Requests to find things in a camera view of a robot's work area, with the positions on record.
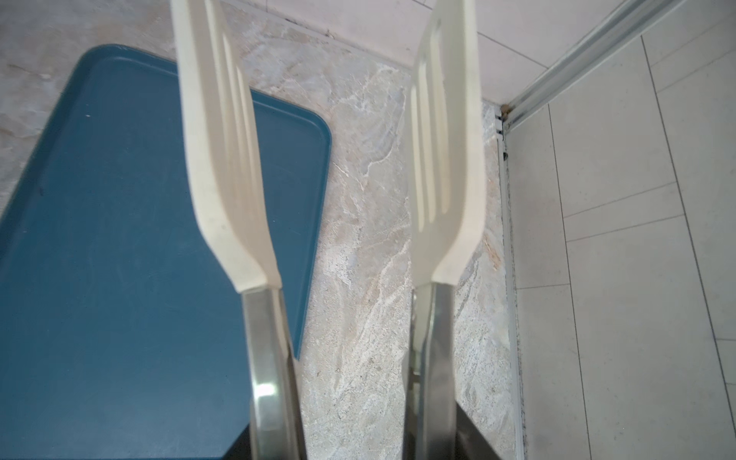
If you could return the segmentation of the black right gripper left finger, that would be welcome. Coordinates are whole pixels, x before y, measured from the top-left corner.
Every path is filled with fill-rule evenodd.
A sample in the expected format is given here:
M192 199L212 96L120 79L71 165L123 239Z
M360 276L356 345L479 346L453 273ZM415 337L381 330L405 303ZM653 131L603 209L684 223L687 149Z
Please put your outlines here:
M247 425L238 436L228 451L222 456L222 460L252 460L250 425Z

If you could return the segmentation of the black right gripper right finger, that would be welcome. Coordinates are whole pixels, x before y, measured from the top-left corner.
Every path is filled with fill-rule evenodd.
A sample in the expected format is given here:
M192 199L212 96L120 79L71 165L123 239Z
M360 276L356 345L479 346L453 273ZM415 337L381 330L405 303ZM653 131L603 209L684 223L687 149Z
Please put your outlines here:
M455 458L457 460L500 460L500 456L460 404L456 404Z

